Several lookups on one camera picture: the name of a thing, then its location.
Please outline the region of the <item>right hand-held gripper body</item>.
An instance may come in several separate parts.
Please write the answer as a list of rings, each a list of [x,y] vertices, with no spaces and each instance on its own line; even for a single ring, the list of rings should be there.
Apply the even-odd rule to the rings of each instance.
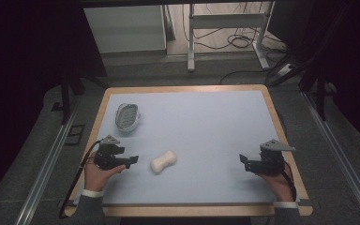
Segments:
[[[285,159],[282,153],[284,151],[292,152],[294,147],[286,143],[271,140],[260,144],[260,160],[248,160],[252,173],[278,175],[284,171]]]

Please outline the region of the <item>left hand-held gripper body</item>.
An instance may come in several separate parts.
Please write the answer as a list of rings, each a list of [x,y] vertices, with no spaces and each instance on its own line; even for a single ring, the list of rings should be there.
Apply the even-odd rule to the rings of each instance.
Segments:
[[[125,148],[119,146],[119,141],[112,135],[108,135],[99,143],[95,153],[94,163],[104,171],[108,171],[120,165],[130,163],[129,158],[117,158],[116,155],[123,154]]]

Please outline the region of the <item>white soap bar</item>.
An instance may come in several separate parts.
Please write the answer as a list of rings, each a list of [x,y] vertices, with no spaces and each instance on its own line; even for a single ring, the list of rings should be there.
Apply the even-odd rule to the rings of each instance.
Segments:
[[[166,167],[176,162],[177,155],[174,151],[167,151],[160,157],[153,159],[150,163],[151,169],[154,173],[161,173]]]

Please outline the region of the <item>grey oval soap dish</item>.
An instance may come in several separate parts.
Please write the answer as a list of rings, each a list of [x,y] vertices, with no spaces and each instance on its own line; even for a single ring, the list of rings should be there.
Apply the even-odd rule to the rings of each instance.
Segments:
[[[115,125],[122,132],[131,132],[138,125],[140,118],[139,107],[137,104],[121,104],[115,115]]]

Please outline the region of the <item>person's left hand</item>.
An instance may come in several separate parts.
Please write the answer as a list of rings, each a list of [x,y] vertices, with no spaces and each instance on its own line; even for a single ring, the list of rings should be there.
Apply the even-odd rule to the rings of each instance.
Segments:
[[[86,190],[100,192],[105,188],[112,176],[121,173],[125,168],[125,165],[120,165],[108,171],[104,171],[92,160],[89,160],[84,168],[84,188]]]

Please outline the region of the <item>person's right hand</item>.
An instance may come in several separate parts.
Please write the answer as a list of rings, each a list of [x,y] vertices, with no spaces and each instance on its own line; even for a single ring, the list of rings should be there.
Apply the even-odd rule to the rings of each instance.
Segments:
[[[269,176],[260,174],[260,177],[268,184],[275,194],[278,202],[293,202],[293,192],[286,178],[279,174],[277,176]]]

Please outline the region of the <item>white table mat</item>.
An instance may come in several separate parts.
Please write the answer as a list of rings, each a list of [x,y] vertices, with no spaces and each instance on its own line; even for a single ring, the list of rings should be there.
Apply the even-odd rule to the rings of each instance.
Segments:
[[[140,118],[131,132],[115,125],[123,103],[137,104]],[[260,156],[260,144],[277,137],[260,91],[111,94],[98,131],[113,135],[126,157],[139,160],[105,187],[104,203],[271,203],[275,195],[247,172],[239,154]],[[167,151],[177,160],[161,173],[150,163]]]

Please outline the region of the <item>black metal stand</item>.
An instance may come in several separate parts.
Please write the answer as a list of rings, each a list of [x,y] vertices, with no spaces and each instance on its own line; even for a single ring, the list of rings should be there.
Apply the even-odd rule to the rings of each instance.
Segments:
[[[70,99],[69,99],[69,91],[75,96],[80,96],[85,92],[85,86],[83,85],[83,79],[96,84],[97,86],[103,88],[104,90],[110,88],[110,86],[101,81],[100,79],[89,76],[89,75],[74,75],[74,74],[66,74],[61,73],[59,75],[60,78],[60,90],[61,90],[61,102],[55,102],[52,106],[52,111],[61,111],[63,113],[61,124],[64,125],[70,117],[71,109],[70,109]]]
[[[321,117],[323,121],[326,120],[325,112],[324,112],[324,102],[326,97],[333,96],[336,92],[326,90],[326,77],[323,73],[323,70],[320,67],[314,67],[307,69],[304,76],[302,77],[298,87],[301,91],[307,92],[315,87],[315,93],[313,96],[315,97],[315,109],[318,115]]]

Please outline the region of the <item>white power strip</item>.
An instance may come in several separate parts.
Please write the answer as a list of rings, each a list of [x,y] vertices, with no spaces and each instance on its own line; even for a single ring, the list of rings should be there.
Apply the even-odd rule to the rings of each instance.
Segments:
[[[277,75],[279,77],[282,77],[282,76],[286,75],[287,73],[289,73],[290,71],[292,71],[294,68],[295,68],[294,64],[286,64],[277,72]]]

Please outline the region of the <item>white cabinet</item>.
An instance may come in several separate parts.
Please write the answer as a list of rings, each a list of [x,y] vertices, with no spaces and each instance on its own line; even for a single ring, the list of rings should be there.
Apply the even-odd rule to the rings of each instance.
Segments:
[[[100,53],[166,49],[162,6],[94,7],[83,11]]]

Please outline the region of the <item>aluminium rail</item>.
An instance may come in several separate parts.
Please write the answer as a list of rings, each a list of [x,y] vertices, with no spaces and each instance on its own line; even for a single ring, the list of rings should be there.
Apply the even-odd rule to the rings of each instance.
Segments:
[[[73,124],[75,112],[72,112],[67,121],[60,127],[58,134],[56,135],[48,155],[42,163],[42,167],[37,174],[37,178],[31,187],[31,190],[22,205],[19,215],[17,216],[14,225],[30,225],[32,218],[38,208],[39,201],[43,195],[43,192],[49,182],[52,175],[53,168],[61,153],[65,139],[69,133],[70,127]]]
[[[317,110],[317,105],[310,93],[302,92],[301,96],[305,100],[308,110],[310,111],[315,123],[317,124],[323,138],[325,139],[330,151],[332,152],[340,170],[346,178],[354,196],[360,204],[360,177],[353,168],[353,165],[348,160],[343,151],[338,139],[336,138],[333,130],[330,128],[328,122],[323,120]]]

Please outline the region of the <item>white metal desk frame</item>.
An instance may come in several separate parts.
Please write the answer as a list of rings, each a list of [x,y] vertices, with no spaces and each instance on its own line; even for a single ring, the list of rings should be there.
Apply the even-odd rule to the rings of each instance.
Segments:
[[[196,14],[195,5],[188,6],[188,47],[187,70],[195,70],[194,31],[202,29],[230,29],[230,28],[257,28],[257,38],[251,42],[262,69],[269,69],[269,64],[263,54],[263,38],[269,23],[274,2],[268,3],[264,12],[233,13],[233,14]]]

